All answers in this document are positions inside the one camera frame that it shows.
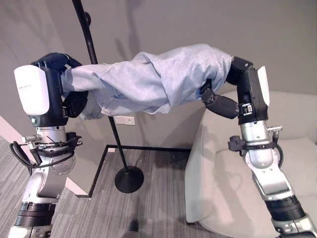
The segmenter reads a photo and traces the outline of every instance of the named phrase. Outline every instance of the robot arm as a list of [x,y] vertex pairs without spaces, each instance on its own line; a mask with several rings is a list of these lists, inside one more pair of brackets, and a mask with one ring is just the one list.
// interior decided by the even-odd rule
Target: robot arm
[[[252,171],[257,189],[271,214],[280,237],[317,237],[317,230],[295,196],[273,148],[277,147],[281,126],[266,126],[269,92],[265,67],[234,57],[226,79],[237,86],[238,103],[213,93],[211,86],[201,88],[206,107],[227,118],[238,116],[242,139],[230,137],[229,149],[239,151]],[[269,132],[273,132],[272,141]]]
[[75,132],[65,131],[65,125],[69,117],[81,113],[88,92],[72,92],[62,101],[60,75],[66,65],[80,63],[68,55],[52,53],[14,71],[23,110],[37,134],[22,138],[34,164],[15,141],[10,145],[14,156],[28,167],[30,178],[9,238],[50,237],[56,204],[75,165],[75,147],[82,144]]

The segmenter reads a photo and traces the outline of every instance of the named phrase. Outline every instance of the lamp base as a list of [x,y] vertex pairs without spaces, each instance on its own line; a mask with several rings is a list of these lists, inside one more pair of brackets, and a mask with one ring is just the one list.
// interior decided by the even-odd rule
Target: lamp base
[[128,166],[129,171],[121,169],[114,178],[115,187],[123,193],[133,193],[143,184],[143,172],[135,166]]

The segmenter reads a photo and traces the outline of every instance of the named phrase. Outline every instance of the floor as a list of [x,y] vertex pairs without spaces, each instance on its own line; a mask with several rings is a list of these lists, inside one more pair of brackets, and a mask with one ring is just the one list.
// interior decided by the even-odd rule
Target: floor
[[[122,167],[118,150],[108,152],[92,198],[77,198],[67,188],[53,218],[52,238],[122,238],[132,220],[138,238],[224,238],[185,219],[184,170],[187,152],[124,150],[129,165],[141,168],[142,187],[124,194],[114,186]],[[28,172],[0,141],[0,237],[6,237],[20,206]]]

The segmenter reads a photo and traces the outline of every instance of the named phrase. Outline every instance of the electrical outlet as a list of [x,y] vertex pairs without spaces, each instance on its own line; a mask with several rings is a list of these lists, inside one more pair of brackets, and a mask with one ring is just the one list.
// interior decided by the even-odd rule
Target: electrical outlet
[[135,125],[134,117],[115,116],[114,121],[116,124]]

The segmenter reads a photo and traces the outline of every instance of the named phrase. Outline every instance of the black joint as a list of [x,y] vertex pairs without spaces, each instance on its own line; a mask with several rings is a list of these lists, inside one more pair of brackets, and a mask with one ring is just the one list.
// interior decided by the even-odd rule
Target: black joint
[[228,148],[231,151],[241,151],[245,149],[245,141],[240,139],[239,135],[234,135],[228,141]]
[[306,215],[296,196],[275,201],[265,201],[265,203],[275,221],[296,220]]
[[55,204],[50,203],[22,203],[14,225],[23,227],[50,225],[55,206]]

